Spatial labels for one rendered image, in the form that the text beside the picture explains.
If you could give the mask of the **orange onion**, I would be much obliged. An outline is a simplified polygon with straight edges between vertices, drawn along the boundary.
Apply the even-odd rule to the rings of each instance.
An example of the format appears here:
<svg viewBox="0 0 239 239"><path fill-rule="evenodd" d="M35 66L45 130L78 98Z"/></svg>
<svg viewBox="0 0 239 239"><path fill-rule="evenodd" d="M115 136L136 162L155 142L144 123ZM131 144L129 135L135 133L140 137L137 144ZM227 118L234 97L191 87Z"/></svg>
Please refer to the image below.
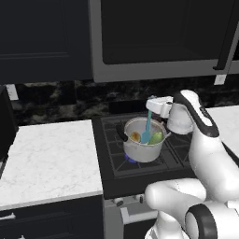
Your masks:
<svg viewBox="0 0 239 239"><path fill-rule="evenodd" d="M137 143L140 143L140 142L141 142L141 135L140 135L140 133L138 133L138 132L132 132L131 135L130 135L130 138L131 138L134 142L137 142Z"/></svg>

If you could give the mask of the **grey microwave oven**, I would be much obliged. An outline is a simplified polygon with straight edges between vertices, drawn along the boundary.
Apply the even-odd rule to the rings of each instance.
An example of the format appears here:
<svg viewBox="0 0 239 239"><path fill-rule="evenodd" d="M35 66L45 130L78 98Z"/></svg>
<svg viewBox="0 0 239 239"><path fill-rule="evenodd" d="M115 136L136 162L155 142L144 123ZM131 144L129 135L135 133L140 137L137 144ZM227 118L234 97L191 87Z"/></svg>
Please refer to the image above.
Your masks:
<svg viewBox="0 0 239 239"><path fill-rule="evenodd" d="M214 70L233 0L89 0L96 82L224 75Z"/></svg>

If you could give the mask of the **black tall side panel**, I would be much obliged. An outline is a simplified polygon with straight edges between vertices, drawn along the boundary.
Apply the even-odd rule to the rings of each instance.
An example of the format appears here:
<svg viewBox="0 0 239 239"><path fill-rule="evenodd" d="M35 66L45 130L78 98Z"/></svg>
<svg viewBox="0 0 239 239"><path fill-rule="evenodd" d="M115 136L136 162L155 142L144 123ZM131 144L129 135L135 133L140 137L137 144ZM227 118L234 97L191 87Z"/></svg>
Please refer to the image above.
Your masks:
<svg viewBox="0 0 239 239"><path fill-rule="evenodd" d="M19 126L16 122L7 87L0 86L0 177L7 164L8 151L14 143Z"/></svg>

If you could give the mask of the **teal spatula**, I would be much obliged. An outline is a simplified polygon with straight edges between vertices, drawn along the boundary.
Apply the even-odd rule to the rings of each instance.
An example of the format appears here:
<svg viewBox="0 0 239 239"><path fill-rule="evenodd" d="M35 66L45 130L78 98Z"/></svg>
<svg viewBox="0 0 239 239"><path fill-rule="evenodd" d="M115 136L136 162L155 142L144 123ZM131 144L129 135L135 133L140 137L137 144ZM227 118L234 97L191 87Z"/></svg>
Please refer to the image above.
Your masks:
<svg viewBox="0 0 239 239"><path fill-rule="evenodd" d="M147 144L150 140L150 124L151 124L151 111L148 111L148 119L146 124L146 129L142 133L141 143Z"/></svg>

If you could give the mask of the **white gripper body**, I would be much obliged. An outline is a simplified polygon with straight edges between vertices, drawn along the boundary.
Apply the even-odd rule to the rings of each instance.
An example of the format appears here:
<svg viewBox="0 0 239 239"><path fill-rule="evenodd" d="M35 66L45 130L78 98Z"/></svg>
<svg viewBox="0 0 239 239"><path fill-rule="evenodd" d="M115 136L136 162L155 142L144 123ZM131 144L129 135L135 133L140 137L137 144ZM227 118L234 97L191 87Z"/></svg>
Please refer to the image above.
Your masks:
<svg viewBox="0 0 239 239"><path fill-rule="evenodd" d="M166 103L165 97L150 97L147 99L146 108L147 110L160 115L162 112L163 105Z"/></svg>

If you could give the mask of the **grey oven front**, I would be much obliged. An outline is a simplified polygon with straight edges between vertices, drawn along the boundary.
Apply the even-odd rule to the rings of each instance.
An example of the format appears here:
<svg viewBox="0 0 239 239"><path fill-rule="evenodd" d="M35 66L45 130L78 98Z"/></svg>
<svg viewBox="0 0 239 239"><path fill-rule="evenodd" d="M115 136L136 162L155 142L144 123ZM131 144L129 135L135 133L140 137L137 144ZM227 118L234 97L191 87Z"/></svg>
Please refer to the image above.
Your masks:
<svg viewBox="0 0 239 239"><path fill-rule="evenodd" d="M130 215L157 211L147 205L145 195L144 202L140 204L140 195L118 197L123 199L121 206L116 206L113 203L114 199L105 200L105 239L145 239L156 218L124 225L120 213L122 207L127 207Z"/></svg>

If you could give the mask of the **black gas hob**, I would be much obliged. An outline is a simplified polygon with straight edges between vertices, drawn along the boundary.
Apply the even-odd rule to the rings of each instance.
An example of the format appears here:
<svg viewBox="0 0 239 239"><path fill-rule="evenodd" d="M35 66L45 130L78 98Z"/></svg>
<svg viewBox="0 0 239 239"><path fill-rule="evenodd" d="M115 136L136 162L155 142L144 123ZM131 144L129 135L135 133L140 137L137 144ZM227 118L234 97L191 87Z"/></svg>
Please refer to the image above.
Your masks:
<svg viewBox="0 0 239 239"><path fill-rule="evenodd" d="M124 127L128 120L146 115L138 112L91 120L106 199L141 194L148 184L157 181L196 177L188 156L192 134L171 134L154 162L134 162L125 155L116 126Z"/></svg>

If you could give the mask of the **white wall socket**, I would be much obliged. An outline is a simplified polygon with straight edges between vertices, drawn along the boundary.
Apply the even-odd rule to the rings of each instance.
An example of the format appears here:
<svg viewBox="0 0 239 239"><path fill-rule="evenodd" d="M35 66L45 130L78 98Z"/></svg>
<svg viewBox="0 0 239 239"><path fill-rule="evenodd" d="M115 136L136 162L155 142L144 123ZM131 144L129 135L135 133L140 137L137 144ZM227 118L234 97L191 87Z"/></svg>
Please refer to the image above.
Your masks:
<svg viewBox="0 0 239 239"><path fill-rule="evenodd" d="M19 99L16 87L14 84L7 85L7 92L11 101L17 101Z"/></svg>
<svg viewBox="0 0 239 239"><path fill-rule="evenodd" d="M215 78L215 85L223 85L225 82L226 76L225 75L216 75Z"/></svg>

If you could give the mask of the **dark upper cupboard door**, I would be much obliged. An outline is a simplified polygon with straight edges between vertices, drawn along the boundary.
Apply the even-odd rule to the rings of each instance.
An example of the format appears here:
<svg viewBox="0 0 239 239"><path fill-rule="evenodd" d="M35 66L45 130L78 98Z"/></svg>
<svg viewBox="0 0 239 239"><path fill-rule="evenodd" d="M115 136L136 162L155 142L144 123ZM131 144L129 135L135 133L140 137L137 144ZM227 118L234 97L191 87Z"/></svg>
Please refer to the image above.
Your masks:
<svg viewBox="0 0 239 239"><path fill-rule="evenodd" d="M88 0L0 0L0 84L91 78Z"/></svg>

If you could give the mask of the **dark drawer front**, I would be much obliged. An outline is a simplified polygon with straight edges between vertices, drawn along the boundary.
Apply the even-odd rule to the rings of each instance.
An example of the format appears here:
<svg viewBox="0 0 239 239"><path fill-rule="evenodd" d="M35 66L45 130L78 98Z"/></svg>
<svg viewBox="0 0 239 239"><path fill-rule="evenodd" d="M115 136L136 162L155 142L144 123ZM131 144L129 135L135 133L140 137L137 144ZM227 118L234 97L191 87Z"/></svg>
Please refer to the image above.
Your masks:
<svg viewBox="0 0 239 239"><path fill-rule="evenodd" d="M104 239L103 196L0 211L0 239Z"/></svg>

